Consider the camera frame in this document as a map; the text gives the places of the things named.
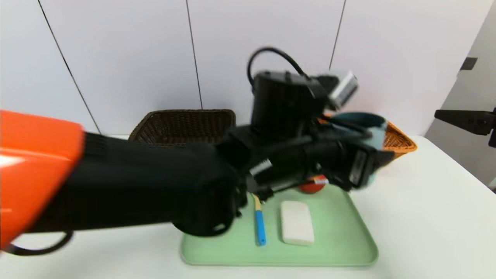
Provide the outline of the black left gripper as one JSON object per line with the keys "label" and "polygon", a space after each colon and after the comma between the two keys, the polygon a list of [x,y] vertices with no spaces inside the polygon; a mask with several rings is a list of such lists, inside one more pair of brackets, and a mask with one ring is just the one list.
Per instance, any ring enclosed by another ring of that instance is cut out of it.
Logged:
{"label": "black left gripper", "polygon": [[322,174],[330,184],[343,191],[361,189],[369,183],[370,176],[387,166],[396,157],[394,151],[377,150],[361,142],[343,142],[322,165]]}

